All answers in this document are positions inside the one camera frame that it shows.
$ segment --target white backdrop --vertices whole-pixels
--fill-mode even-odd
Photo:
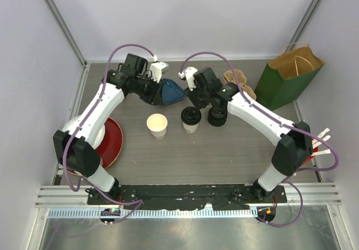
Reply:
[[[298,99],[298,106],[312,132],[330,128],[329,142],[338,150],[339,166],[322,176],[335,182],[350,216],[352,240],[359,247],[359,0],[323,0],[303,33],[313,52],[326,61],[322,70]],[[317,157],[321,167],[333,157]]]
[[[161,58],[209,50],[228,57],[278,55],[310,0],[54,0],[84,57],[105,61],[124,43]],[[116,55],[123,59],[129,50]]]
[[[0,0],[0,249],[26,249],[81,65],[43,0]]]

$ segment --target blue object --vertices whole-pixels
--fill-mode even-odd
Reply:
[[[162,87],[162,103],[164,105],[183,100],[186,97],[185,91],[173,80],[163,79]]]

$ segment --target black cup lid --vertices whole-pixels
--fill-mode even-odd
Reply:
[[[201,118],[201,112],[195,107],[184,108],[181,113],[182,122],[189,126],[197,125],[200,123]]]

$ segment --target empty cup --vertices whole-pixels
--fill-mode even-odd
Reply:
[[[185,131],[194,133],[202,118],[201,112],[195,107],[184,108],[181,113],[181,119]]]
[[[167,124],[167,118],[162,114],[153,114],[147,119],[147,128],[156,139],[164,138]]]

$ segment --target bag handle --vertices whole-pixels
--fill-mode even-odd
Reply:
[[[288,46],[293,45],[293,44],[306,44],[307,47],[309,46],[309,43],[306,43],[306,42],[303,42],[303,41],[295,41],[294,43],[287,44],[287,45],[283,48],[282,53],[281,53],[280,55],[283,55],[283,54],[286,52]]]
[[[301,57],[300,55],[295,55],[294,56],[294,62],[296,64],[296,72],[297,72],[297,76],[299,76],[299,73],[298,73],[298,65],[297,65],[297,59],[296,58],[301,58],[301,59],[304,59],[306,62],[308,62],[308,64],[312,67],[312,71],[314,71],[314,67],[312,65],[312,63],[310,63],[310,61],[308,59],[305,59],[304,57]]]

